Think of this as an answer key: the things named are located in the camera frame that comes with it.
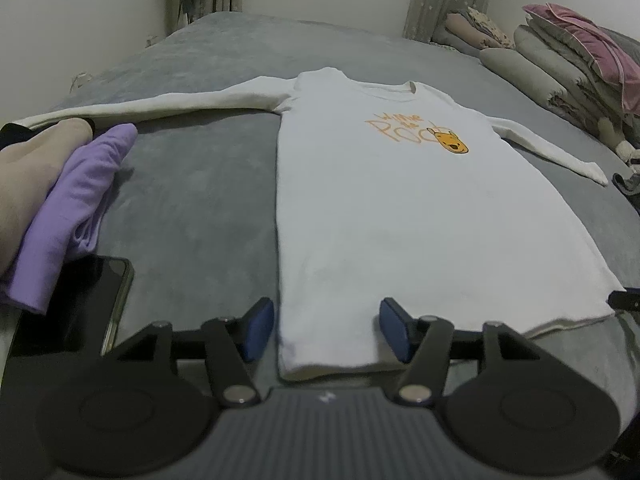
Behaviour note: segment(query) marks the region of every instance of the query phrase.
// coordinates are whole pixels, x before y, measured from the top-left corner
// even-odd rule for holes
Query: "plush gray surface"
[[[466,107],[518,121],[582,160],[597,161],[609,176],[628,176],[605,146],[536,106],[475,58],[415,41],[247,14],[206,16],[104,72],[58,108],[217,90],[259,75],[291,78],[324,66],[360,81],[424,82]],[[138,125],[141,135],[118,174],[98,245],[102,254],[129,258],[135,269],[119,340],[156,319],[168,319],[179,330],[196,328],[210,317],[239,315],[260,296],[278,299],[279,122],[268,113],[234,110]],[[626,199],[611,185],[601,187],[521,153],[564,196],[622,283],[639,285],[640,220]],[[517,297],[513,307],[518,308]],[[539,343],[607,390],[626,424],[638,396],[639,336],[625,314],[543,336]],[[184,370],[197,379],[196,368]],[[449,388],[472,370],[469,364],[453,367]],[[263,393],[280,383],[274,338],[252,373]],[[316,383],[362,385],[393,378],[377,374]]]

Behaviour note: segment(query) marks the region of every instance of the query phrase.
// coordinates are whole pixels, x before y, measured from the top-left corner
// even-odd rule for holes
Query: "black circular disc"
[[[184,456],[209,420],[209,401],[191,384],[148,363],[118,362],[47,397],[36,424],[48,454],[63,468],[120,477]]]
[[[450,432],[469,454],[516,474],[552,476],[592,465],[615,443],[618,409],[564,367],[504,362],[459,386],[444,405]]]

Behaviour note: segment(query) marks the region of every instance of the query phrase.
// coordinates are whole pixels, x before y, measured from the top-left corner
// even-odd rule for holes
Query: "black mechanical device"
[[[608,478],[611,398],[504,324],[455,330],[385,298],[380,327],[408,364],[391,391],[261,399],[243,363],[261,356],[273,319],[262,298],[199,330],[155,322],[63,381],[33,415],[49,461],[38,480]],[[210,396],[178,377],[185,358],[204,359]],[[452,359],[476,360],[478,375],[445,396]]]

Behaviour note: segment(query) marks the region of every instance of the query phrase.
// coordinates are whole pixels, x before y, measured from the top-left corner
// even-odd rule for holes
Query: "ribbed gray panel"
[[[58,472],[50,480],[82,478]],[[215,431],[179,462],[136,477],[139,480],[524,478],[476,462],[447,439],[430,410],[396,406],[378,388],[330,392],[274,390],[260,406],[224,413]],[[556,478],[607,477],[593,469]]]

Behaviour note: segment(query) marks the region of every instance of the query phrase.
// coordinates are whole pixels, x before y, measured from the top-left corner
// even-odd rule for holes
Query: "purple garment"
[[[595,23],[558,4],[526,5],[522,9],[571,34],[593,57],[604,81],[622,85],[623,110],[640,114],[640,66]]]
[[[3,279],[9,304],[46,314],[64,261],[95,250],[114,174],[137,135],[119,124],[71,154]]]

